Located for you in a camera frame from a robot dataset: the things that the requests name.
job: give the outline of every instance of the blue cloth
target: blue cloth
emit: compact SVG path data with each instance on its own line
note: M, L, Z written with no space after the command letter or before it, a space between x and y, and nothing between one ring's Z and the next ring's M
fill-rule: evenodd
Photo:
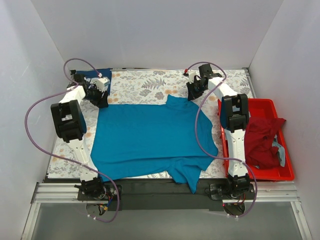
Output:
M213 160L196 141L198 108L186 98L169 95L163 105L110 104L100 109L91 152L93 163L113 180L167 170L174 181L188 183L195 193L201 170ZM211 131L212 124L201 111L199 140L216 156Z
M99 73L102 74L102 76L107 77L110 80L110 85L108 87L108 95L110 95L110 86L111 86L111 78L112 78L112 72L110 68L103 68L103 69L97 69ZM94 79L97 78L97 73L95 70L90 71L76 71L77 74L84 74L85 77L88 79Z

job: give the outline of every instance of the gray wall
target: gray wall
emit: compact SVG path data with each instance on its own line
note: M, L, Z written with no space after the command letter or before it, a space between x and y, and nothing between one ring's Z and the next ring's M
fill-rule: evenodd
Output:
M283 0L31 0L64 60L96 68L248 67ZM81 62L72 68L87 69Z
M284 135L313 239L320 239L320 1L284 0L249 71L260 98L287 119Z
M66 80L63 60L31 1L0 0L0 22L0 239L19 240L49 162L29 142L24 116L33 102L64 89ZM47 150L55 139L50 103L36 107L29 120Z

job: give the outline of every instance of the red cloth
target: red cloth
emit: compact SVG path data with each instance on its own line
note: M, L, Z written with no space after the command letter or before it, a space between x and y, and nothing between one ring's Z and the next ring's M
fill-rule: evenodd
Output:
M283 118L266 119L250 117L245 129L245 162L260 169L271 169L280 165L278 148L272 146L277 131L286 120Z

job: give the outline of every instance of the blue fabric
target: blue fabric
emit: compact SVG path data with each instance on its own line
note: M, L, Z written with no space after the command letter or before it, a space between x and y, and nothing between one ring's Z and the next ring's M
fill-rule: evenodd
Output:
M111 83L111 78L112 78L112 72L110 68L103 68L103 69L97 69L99 73L102 74L102 76L107 77L110 80ZM97 73L95 70L90 70L90 71L76 71L77 74L84 74L87 79L94 79L97 78ZM110 95L110 86L108 87L108 95Z
M201 170L213 160L196 141L197 110L195 103L171 95L163 105L110 104L99 110L92 161L113 180L167 170L195 193ZM199 140L216 156L211 131L210 120L201 112Z

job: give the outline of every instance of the gray floor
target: gray floor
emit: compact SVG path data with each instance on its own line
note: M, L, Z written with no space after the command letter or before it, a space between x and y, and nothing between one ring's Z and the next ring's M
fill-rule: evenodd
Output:
M127 210L119 212L112 223L95 221L81 213L85 213L82 203L41 204L32 239L302 239L290 202L257 202L252 212L238 221L208 210Z

